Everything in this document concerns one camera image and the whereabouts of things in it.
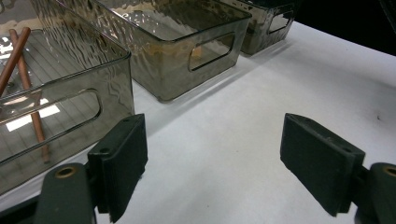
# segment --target white table surface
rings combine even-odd
[[[134,83],[134,105],[146,115],[148,164],[118,223],[353,223],[356,206],[329,216],[281,162],[285,113],[364,150],[367,168],[396,163],[396,57],[298,22],[173,103]]]

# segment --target clear plastic bin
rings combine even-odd
[[[23,89],[17,66],[0,97],[0,194],[92,145],[134,114],[130,51],[55,1],[32,5],[39,20],[13,20],[43,28],[32,31],[23,51],[32,87]],[[9,24],[2,19],[0,24]],[[8,29],[2,32],[0,71],[12,51]],[[37,111],[43,142],[31,119]]]
[[[253,55],[283,40],[302,0],[220,0],[252,15],[242,52]]]
[[[213,0],[59,0],[132,52],[132,76],[166,102],[236,64],[250,15]]]

